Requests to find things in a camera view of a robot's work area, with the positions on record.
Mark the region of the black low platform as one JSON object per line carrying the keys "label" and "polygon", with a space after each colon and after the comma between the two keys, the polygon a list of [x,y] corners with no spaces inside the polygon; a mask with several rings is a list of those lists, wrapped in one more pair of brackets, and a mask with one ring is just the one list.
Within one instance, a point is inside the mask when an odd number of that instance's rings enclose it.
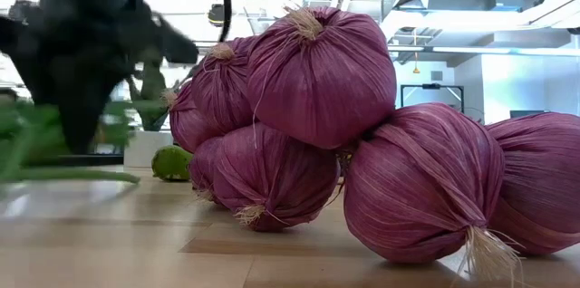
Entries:
{"label": "black low platform", "polygon": [[68,155],[58,157],[54,163],[60,166],[70,167],[97,167],[122,165],[122,154],[86,154],[86,155]]}

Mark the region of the purple raffia onion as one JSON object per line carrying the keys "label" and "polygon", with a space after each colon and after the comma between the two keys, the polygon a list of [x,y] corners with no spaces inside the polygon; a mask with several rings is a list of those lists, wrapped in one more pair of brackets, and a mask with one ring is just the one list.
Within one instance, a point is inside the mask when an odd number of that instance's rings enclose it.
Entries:
{"label": "purple raffia onion", "polygon": [[479,280],[513,278],[517,252],[489,229],[505,159],[479,123],[442,103],[397,109],[362,141],[345,180],[349,231],[388,261],[426,264],[465,251]]}
{"label": "purple raffia onion", "polygon": [[318,148],[339,148],[395,110],[387,40],[367,14],[291,10],[256,37],[247,61],[254,116]]}
{"label": "purple raffia onion", "polygon": [[212,126],[224,133],[252,123],[247,76],[248,52],[255,40],[255,36],[250,36],[218,43],[198,64],[192,80],[196,107]]}
{"label": "purple raffia onion", "polygon": [[222,179],[218,169],[221,147],[221,137],[208,139],[198,146],[188,165],[190,180],[197,198],[219,206],[223,204],[216,194],[215,185]]}
{"label": "purple raffia onion", "polygon": [[340,175],[332,151],[262,123],[222,137],[216,157],[215,196],[254,231],[280,231],[313,221]]}
{"label": "purple raffia onion", "polygon": [[487,125],[505,173],[489,226],[524,255],[580,243],[580,117],[545,112]]}
{"label": "purple raffia onion", "polygon": [[169,127],[174,142],[184,150],[194,153],[206,140],[223,135],[197,109],[192,81],[186,82],[178,91],[165,91],[162,100],[169,107]]}

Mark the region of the green onion bunch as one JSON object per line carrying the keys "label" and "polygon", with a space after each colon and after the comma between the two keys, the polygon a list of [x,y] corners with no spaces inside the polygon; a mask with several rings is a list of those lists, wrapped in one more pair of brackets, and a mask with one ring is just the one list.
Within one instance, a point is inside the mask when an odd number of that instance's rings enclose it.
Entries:
{"label": "green onion bunch", "polygon": [[71,155],[57,108],[24,101],[0,104],[0,185],[67,179],[140,182],[127,173],[60,163]]}

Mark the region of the black ceiling dome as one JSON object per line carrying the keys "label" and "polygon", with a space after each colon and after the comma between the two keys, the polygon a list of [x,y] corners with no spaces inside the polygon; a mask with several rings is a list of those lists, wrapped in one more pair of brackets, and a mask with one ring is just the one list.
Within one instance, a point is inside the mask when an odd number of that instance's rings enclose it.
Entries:
{"label": "black ceiling dome", "polygon": [[8,17],[16,21],[24,22],[34,9],[35,3],[28,0],[15,0],[8,10]]}
{"label": "black ceiling dome", "polygon": [[208,21],[214,26],[221,28],[225,22],[225,8],[222,4],[213,4],[208,10]]}

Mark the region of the green lime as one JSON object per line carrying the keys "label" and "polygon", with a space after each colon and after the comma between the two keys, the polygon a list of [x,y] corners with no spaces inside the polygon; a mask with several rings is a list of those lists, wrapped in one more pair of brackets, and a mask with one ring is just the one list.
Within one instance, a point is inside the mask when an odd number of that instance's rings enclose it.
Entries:
{"label": "green lime", "polygon": [[175,145],[158,149],[152,160],[153,177],[163,181],[188,181],[193,154]]}

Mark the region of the white plant pot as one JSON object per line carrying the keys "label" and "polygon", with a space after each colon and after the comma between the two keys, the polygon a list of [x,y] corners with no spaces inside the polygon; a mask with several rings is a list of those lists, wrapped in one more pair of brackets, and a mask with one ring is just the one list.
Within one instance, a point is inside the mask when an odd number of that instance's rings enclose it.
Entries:
{"label": "white plant pot", "polygon": [[133,131],[123,152],[123,165],[128,168],[149,168],[157,150],[172,144],[173,137],[169,132]]}

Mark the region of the black metal frame stand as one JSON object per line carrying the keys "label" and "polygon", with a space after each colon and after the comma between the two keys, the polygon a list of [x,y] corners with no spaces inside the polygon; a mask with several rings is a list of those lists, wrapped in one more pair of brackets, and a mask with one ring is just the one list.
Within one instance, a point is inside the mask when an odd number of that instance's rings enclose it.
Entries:
{"label": "black metal frame stand", "polygon": [[465,90],[463,86],[458,85],[441,85],[439,83],[402,84],[400,87],[400,105],[404,107],[405,101],[418,89],[424,91],[446,90],[459,102],[457,110],[461,113],[465,112]]}

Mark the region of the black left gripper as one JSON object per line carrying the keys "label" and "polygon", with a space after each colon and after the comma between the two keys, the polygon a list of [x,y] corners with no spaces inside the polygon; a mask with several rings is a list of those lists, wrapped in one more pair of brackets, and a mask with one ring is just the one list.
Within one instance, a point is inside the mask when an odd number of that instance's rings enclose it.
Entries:
{"label": "black left gripper", "polygon": [[196,44],[144,0],[128,0],[111,20],[55,21],[34,5],[23,21],[0,15],[0,52],[34,98],[56,98],[72,154],[87,152],[113,88],[160,49],[170,63],[198,62]]}

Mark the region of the yellow hanging pendant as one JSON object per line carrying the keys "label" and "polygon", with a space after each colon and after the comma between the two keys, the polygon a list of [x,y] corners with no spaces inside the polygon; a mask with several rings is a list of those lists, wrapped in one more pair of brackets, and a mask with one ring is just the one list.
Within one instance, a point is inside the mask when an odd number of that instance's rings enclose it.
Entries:
{"label": "yellow hanging pendant", "polygon": [[[413,45],[417,46],[418,45],[418,36],[417,36],[417,29],[415,28],[412,31],[412,38],[413,38]],[[414,52],[414,69],[413,69],[413,73],[414,74],[419,74],[421,73],[419,66],[418,66],[418,58],[419,58],[419,53],[418,51]]]}

